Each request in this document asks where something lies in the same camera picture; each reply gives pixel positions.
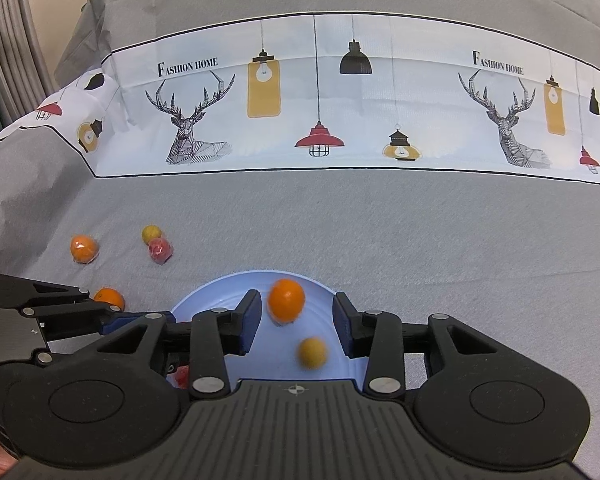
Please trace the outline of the oval orange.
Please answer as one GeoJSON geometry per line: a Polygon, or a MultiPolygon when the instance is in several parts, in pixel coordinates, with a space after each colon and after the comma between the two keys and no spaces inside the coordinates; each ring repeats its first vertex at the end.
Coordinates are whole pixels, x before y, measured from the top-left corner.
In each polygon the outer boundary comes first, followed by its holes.
{"type": "Polygon", "coordinates": [[[268,293],[268,313],[279,325],[293,323],[306,303],[302,286],[290,278],[276,281],[268,293]]]}

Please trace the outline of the blue round plate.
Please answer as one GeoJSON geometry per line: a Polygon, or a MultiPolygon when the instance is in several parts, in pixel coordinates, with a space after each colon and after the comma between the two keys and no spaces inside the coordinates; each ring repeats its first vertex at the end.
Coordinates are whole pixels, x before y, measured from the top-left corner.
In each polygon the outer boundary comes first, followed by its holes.
{"type": "Polygon", "coordinates": [[[262,316],[251,349],[245,356],[225,358],[230,384],[241,379],[329,380],[352,379],[362,385],[366,372],[365,358],[350,359],[342,351],[332,324],[332,300],[335,292],[305,276],[283,271],[254,270],[225,275],[191,292],[173,309],[178,322],[188,322],[199,312],[225,308],[233,310],[250,289],[261,294],[262,316]],[[277,325],[268,313],[268,293],[275,282],[290,278],[303,288],[306,303],[289,325],[277,325]],[[318,337],[326,344],[327,361],[317,370],[302,367],[297,356],[300,342],[318,337]]]}

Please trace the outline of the yellow small fruit back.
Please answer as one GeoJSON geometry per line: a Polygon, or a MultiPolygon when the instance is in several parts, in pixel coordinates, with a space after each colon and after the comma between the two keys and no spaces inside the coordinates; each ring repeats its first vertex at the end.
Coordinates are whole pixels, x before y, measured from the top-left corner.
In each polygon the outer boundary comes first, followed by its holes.
{"type": "Polygon", "coordinates": [[[162,229],[154,224],[144,226],[142,229],[142,240],[145,245],[149,245],[152,240],[162,237],[162,229]]]}

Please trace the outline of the bare orange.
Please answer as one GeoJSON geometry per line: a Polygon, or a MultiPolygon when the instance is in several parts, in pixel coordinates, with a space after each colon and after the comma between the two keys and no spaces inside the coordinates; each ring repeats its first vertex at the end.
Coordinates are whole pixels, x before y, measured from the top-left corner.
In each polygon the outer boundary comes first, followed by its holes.
{"type": "Polygon", "coordinates": [[[99,289],[99,291],[94,295],[93,299],[98,302],[110,304],[110,306],[114,306],[120,311],[125,309],[125,300],[122,296],[122,293],[118,292],[114,288],[103,287],[99,289]]]}

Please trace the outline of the red fruit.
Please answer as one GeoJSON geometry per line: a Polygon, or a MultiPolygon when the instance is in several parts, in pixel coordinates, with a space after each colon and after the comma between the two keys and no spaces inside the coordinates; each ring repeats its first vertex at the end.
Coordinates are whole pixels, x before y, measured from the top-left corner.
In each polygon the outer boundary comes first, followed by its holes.
{"type": "Polygon", "coordinates": [[[188,366],[180,366],[172,374],[172,379],[173,379],[174,385],[176,385],[180,389],[188,388],[188,378],[189,378],[189,367],[188,366]]]}
{"type": "Polygon", "coordinates": [[[163,237],[155,237],[148,243],[151,260],[157,264],[165,264],[173,256],[172,245],[163,237]]]}

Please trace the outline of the grey curtain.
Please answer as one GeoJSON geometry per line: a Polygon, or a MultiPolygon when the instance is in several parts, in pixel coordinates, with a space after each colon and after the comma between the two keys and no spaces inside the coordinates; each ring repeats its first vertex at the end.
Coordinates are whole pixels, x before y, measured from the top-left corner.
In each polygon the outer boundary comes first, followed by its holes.
{"type": "Polygon", "coordinates": [[[56,90],[38,42],[29,0],[0,0],[0,118],[32,112],[56,90]]]}

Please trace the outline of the red fruit back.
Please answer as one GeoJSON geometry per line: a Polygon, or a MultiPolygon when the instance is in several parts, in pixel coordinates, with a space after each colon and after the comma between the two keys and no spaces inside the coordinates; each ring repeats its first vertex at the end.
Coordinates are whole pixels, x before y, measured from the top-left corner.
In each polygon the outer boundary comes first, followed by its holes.
{"type": "Polygon", "coordinates": [[[151,260],[157,264],[165,264],[173,256],[172,245],[163,237],[155,237],[148,243],[151,260]]]}

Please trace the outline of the yellow small fruit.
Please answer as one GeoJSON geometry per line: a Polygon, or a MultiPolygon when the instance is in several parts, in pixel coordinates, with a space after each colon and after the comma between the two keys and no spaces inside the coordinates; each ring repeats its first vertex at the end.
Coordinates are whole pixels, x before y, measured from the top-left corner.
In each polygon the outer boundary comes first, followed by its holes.
{"type": "Polygon", "coordinates": [[[142,229],[142,240],[145,245],[149,245],[152,240],[162,237],[162,229],[154,224],[144,226],[142,229]]]}
{"type": "Polygon", "coordinates": [[[320,337],[304,338],[297,349],[300,365],[306,370],[318,370],[328,360],[328,348],[325,341],[320,337]]]}

